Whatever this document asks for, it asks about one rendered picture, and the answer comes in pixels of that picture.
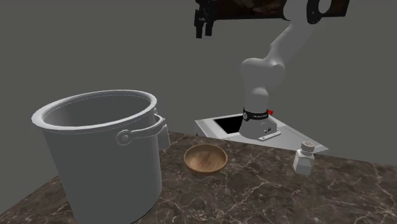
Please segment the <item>dark brown wall picture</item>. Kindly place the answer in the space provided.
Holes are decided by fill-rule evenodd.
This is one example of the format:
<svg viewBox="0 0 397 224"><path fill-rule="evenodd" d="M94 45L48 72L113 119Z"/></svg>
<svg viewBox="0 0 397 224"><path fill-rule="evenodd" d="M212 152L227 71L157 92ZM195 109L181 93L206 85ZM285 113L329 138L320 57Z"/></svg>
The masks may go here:
<svg viewBox="0 0 397 224"><path fill-rule="evenodd" d="M287 0L211 0L217 20L282 18Z"/></svg>

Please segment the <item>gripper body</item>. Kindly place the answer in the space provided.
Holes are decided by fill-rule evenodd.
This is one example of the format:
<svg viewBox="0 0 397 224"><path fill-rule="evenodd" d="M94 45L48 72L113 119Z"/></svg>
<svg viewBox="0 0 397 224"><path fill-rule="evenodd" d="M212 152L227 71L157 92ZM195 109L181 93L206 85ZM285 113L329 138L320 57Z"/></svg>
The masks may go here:
<svg viewBox="0 0 397 224"><path fill-rule="evenodd" d="M195 10L194 24L213 23L216 20L216 3L218 0L195 0L199 8Z"/></svg>

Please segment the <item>white shaker bottle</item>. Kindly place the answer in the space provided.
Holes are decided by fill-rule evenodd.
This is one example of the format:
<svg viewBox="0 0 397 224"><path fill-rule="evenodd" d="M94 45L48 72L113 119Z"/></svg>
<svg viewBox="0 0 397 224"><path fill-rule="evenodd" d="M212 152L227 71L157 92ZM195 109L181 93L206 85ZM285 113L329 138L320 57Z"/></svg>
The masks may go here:
<svg viewBox="0 0 397 224"><path fill-rule="evenodd" d="M293 168L297 174L309 175L314 163L314 143L303 141L296 151Z"/></svg>

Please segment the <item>large grey metal bucket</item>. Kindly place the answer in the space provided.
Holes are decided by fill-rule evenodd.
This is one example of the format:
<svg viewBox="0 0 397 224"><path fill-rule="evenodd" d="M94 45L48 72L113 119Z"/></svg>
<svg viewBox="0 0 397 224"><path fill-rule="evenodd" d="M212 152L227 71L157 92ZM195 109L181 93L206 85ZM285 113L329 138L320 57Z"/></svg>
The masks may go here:
<svg viewBox="0 0 397 224"><path fill-rule="evenodd" d="M133 224L162 191L159 151L170 145L157 98L103 90L52 102L32 115L78 224Z"/></svg>

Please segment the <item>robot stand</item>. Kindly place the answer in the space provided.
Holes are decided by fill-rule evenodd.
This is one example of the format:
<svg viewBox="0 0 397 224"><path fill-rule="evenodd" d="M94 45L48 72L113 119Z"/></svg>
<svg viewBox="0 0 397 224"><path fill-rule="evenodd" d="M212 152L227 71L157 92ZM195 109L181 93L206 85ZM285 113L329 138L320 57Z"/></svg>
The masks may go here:
<svg viewBox="0 0 397 224"><path fill-rule="evenodd" d="M211 137L216 139L224 139L240 143L256 144L268 146L272 148L282 148L286 150L296 151L301 147L303 141L310 141L314 144L314 153L327 155L329 149L315 140L305 136L299 131L282 123L274 118L277 124L277 132L264 137L262 140L253 140L242 137L238 132L242 114L219 116L214 118L205 118L194 121L195 134L198 136Z"/></svg>

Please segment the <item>wooden bowl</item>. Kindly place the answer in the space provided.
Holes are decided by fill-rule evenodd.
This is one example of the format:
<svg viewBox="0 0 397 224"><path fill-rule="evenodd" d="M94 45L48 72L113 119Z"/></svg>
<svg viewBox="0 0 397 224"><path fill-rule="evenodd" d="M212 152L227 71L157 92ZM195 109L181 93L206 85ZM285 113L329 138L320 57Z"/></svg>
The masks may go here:
<svg viewBox="0 0 397 224"><path fill-rule="evenodd" d="M184 157L186 168L199 176L211 176L225 168L228 155L213 144L198 144L187 149Z"/></svg>

